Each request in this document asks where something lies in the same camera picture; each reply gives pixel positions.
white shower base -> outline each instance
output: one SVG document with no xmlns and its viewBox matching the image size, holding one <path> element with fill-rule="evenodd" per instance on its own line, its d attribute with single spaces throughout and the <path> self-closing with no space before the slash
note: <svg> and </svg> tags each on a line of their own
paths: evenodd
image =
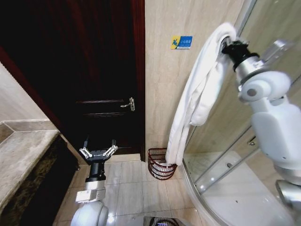
<svg viewBox="0 0 301 226">
<path fill-rule="evenodd" d="M 220 153 L 185 154 L 186 166 L 195 181 Z M 203 190 L 218 176 L 240 159 L 236 152 L 228 153 L 204 179 L 197 189 Z M 293 226 L 294 221 L 287 210 L 258 179 L 246 163 L 210 187 L 203 195 L 210 209 L 230 226 Z"/>
</svg>

marble countertop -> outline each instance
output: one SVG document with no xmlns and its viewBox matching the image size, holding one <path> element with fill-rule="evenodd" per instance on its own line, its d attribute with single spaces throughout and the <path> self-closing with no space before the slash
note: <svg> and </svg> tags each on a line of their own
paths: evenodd
<svg viewBox="0 0 301 226">
<path fill-rule="evenodd" d="M 0 144 L 0 213 L 58 134 L 58 130 L 15 132 Z"/>
</svg>

shower glass panel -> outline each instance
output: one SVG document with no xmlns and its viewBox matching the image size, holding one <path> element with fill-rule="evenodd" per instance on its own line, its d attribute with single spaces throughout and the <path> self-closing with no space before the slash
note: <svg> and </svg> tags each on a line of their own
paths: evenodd
<svg viewBox="0 0 301 226">
<path fill-rule="evenodd" d="M 272 70 L 292 80 L 290 101 L 301 107 L 301 1 L 257 1 L 242 30 L 252 52 L 262 54 L 275 40 L 295 43 Z M 252 131 L 251 109 L 238 100 L 235 74 L 229 70 L 205 125 L 196 127 L 184 161 L 203 205 L 225 225 L 294 225 L 275 188 L 282 179 L 260 150 Z"/>
</svg>

tiled floor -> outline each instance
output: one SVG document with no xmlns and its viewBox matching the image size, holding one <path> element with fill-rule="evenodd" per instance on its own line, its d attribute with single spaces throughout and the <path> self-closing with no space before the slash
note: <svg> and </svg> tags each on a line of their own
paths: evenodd
<svg viewBox="0 0 301 226">
<path fill-rule="evenodd" d="M 106 197 L 109 208 L 108 226 L 126 226 L 139 216 L 166 216 L 186 219 L 194 226 L 206 226 L 205 220 L 194 208 L 182 181 L 182 168 L 166 181 L 155 179 L 141 161 L 105 164 Z M 54 226 L 69 226 L 80 206 L 75 202 L 76 192 L 84 190 L 89 166 L 83 165 L 74 175 L 65 199 L 55 218 Z"/>
</svg>

brown basket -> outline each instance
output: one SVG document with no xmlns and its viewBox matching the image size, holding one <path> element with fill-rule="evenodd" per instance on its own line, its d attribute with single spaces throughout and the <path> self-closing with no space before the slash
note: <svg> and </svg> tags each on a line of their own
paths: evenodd
<svg viewBox="0 0 301 226">
<path fill-rule="evenodd" d="M 151 148 L 148 150 L 149 161 L 148 168 L 151 175 L 158 180 L 167 180 L 171 178 L 177 169 L 177 165 L 173 164 L 166 167 L 166 154 L 167 148 Z"/>
</svg>

